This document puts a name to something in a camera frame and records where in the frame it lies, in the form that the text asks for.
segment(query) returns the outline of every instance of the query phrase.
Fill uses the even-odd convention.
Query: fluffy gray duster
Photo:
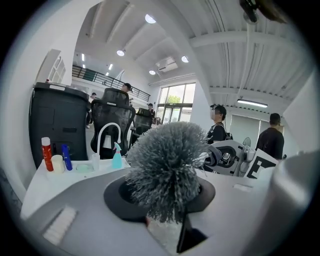
[[[181,221],[199,193],[195,159],[207,151],[206,132],[195,123],[172,122],[145,132],[128,152],[133,200],[160,222]]]

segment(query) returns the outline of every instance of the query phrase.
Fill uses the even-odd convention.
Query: black metal railing
[[[88,68],[82,68],[80,66],[72,65],[72,76],[76,78],[81,78],[84,80],[88,80],[91,82],[98,83],[100,85],[115,88],[115,89],[121,89],[124,85],[124,82],[119,81],[113,77],[106,76],[102,73],[96,72],[94,70],[88,69]],[[146,102],[149,101],[150,94],[139,90],[138,88],[132,87],[132,92],[128,92],[129,95],[135,96],[139,99],[142,99]]]

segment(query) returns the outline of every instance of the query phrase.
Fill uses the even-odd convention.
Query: black trash bin
[[[31,99],[29,136],[35,166],[43,160],[41,138],[49,137],[52,155],[67,144],[71,160],[88,160],[86,117],[89,95],[68,86],[38,82]]]

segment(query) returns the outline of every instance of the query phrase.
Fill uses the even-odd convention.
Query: air conditioner
[[[163,60],[160,60],[158,63],[156,63],[156,65],[158,66],[158,71],[162,72],[168,72],[178,67],[175,59],[172,57],[167,57]]]

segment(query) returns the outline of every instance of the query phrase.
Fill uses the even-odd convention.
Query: blue bottle
[[[63,154],[63,160],[65,163],[65,167],[68,171],[72,170],[72,164],[71,164],[71,159],[69,155],[69,149],[66,144],[62,144],[62,154]]]
[[[115,154],[113,155],[112,159],[112,168],[113,169],[121,169],[122,168],[122,158],[121,158],[121,147],[119,146],[118,143],[114,143],[114,149]]]

